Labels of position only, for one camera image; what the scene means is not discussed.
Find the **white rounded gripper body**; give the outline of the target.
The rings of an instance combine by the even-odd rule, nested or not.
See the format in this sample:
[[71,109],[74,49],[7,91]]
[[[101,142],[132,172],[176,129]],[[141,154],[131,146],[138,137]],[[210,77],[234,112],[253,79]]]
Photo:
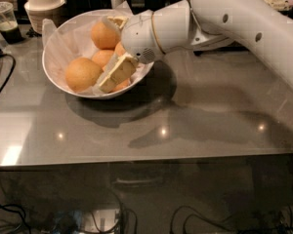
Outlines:
[[164,56],[155,38],[152,19],[151,10],[133,15],[121,32],[124,49],[143,64],[154,62]]

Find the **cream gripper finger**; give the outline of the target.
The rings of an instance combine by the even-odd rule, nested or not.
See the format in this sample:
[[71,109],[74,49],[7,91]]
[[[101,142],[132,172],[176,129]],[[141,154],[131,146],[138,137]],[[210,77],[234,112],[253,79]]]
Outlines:
[[97,82],[99,89],[109,93],[117,85],[129,79],[136,72],[138,65],[139,62],[128,53],[122,56],[114,54]]
[[115,29],[123,29],[127,21],[128,17],[117,16],[117,17],[108,17],[107,22],[113,26]]

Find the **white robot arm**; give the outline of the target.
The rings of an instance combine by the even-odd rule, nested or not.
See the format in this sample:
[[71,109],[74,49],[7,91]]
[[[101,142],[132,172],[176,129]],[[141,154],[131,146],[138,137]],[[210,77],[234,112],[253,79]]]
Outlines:
[[293,19],[264,0],[182,0],[131,16],[116,32],[143,64],[178,49],[203,52],[237,42],[293,90]]

